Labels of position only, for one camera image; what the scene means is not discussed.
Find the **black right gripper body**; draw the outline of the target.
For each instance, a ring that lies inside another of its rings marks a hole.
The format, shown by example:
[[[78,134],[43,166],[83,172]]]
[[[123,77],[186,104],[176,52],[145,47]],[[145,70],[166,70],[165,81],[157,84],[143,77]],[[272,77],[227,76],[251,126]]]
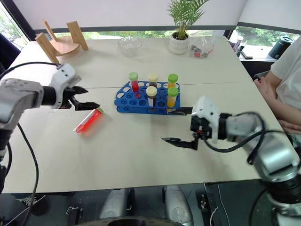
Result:
[[[211,139],[212,129],[209,127],[209,121],[205,118],[199,118],[196,115],[191,117],[190,130],[194,138]]]

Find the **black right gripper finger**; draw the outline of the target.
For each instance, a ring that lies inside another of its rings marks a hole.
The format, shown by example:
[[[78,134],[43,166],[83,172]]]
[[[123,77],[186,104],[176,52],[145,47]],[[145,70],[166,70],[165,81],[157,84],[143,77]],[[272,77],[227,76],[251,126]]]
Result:
[[[198,138],[195,138],[192,141],[183,141],[179,138],[175,137],[163,137],[162,140],[168,142],[169,144],[172,144],[176,147],[181,147],[181,148],[187,148],[187,149],[192,149],[192,150],[197,150],[198,149]]]
[[[181,116],[185,116],[185,115],[189,115],[192,113],[192,107],[180,107],[178,109],[169,111],[167,114],[168,115],[181,115]]]

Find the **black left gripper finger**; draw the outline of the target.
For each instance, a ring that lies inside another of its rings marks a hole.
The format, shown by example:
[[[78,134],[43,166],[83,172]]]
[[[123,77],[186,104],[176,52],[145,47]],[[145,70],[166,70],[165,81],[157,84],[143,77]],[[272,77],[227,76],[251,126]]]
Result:
[[[80,86],[74,86],[74,87],[72,88],[72,90],[73,90],[73,96],[74,96],[74,95],[84,94],[84,93],[87,93],[87,92],[88,92],[88,90],[86,90],[85,88],[80,87]]]
[[[70,101],[74,105],[75,111],[94,110],[100,107],[100,105],[95,102],[79,102],[75,97],[71,97]]]

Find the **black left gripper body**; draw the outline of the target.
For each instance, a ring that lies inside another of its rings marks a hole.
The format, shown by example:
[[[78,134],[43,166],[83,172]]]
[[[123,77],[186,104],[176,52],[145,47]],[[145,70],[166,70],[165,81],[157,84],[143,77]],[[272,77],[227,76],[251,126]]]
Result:
[[[76,91],[74,88],[65,88],[63,91],[63,99],[59,109],[70,109],[74,106],[74,95]]]

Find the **person's right hand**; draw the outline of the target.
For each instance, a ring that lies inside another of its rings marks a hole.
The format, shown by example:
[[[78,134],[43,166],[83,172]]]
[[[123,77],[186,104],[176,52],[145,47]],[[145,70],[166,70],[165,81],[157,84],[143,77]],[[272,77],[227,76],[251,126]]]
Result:
[[[265,77],[261,77],[260,80],[256,79],[253,82],[267,103],[277,100],[276,89],[281,79],[272,73],[268,73]]]

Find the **person's left hand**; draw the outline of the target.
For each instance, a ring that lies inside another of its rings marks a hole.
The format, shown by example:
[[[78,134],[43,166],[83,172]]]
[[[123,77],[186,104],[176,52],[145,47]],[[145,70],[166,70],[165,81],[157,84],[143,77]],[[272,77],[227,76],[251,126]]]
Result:
[[[288,121],[278,119],[277,121],[285,132],[298,135],[301,134],[301,121],[299,119]]]

